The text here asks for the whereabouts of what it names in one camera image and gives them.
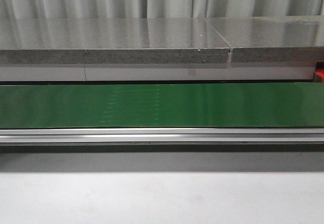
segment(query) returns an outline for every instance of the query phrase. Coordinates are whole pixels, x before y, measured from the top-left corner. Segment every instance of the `metal frame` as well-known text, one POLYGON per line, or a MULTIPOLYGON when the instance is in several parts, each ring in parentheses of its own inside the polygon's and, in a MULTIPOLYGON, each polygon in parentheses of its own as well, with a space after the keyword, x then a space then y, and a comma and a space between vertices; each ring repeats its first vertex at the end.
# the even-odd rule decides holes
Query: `metal frame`
POLYGON ((0 145, 324 143, 324 128, 78 128, 0 130, 0 145))

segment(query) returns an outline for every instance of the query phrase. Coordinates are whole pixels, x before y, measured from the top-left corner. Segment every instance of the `green conveyor belt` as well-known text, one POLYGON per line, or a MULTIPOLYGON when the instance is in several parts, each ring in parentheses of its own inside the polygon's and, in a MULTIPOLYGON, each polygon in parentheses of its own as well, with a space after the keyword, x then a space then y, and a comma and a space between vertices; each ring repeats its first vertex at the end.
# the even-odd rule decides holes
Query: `green conveyor belt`
POLYGON ((0 128, 323 127, 324 83, 0 86, 0 128))

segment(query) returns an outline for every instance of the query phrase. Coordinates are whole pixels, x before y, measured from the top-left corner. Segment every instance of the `gray surface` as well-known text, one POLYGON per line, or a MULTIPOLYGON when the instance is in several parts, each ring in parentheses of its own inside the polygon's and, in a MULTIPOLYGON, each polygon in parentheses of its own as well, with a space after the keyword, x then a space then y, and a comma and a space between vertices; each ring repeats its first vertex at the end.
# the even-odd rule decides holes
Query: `gray surface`
POLYGON ((228 66, 202 67, 197 64, 183 66, 147 66, 132 64, 86 64, 87 81, 194 81, 194 80, 310 80, 314 66, 291 66, 286 63, 237 63, 228 66))
POLYGON ((83 64, 14 64, 0 66, 0 81, 86 81, 83 64))
POLYGON ((323 62, 324 18, 207 18, 231 47, 231 62, 323 62))
POLYGON ((0 155, 1 223, 322 224, 323 158, 323 153, 0 155))
POLYGON ((324 172, 324 153, 0 154, 0 172, 324 172))

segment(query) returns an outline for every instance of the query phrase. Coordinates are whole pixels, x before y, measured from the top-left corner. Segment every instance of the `conveyor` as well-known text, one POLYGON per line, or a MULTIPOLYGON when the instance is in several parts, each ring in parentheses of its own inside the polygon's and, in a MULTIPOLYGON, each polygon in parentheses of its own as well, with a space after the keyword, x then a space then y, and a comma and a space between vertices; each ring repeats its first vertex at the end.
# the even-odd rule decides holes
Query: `conveyor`
POLYGON ((324 19, 0 20, 0 145, 322 144, 324 19))

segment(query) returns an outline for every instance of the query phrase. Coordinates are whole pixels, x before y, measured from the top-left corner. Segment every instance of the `gray speckled slab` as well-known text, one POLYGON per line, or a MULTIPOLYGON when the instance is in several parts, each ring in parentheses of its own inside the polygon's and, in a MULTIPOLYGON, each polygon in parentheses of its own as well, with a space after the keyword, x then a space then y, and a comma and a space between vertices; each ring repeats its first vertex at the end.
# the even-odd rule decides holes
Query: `gray speckled slab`
POLYGON ((315 67, 324 61, 324 17, 206 18, 231 47, 231 66, 275 63, 315 67))
POLYGON ((0 19, 0 64, 226 63, 203 19, 0 19))

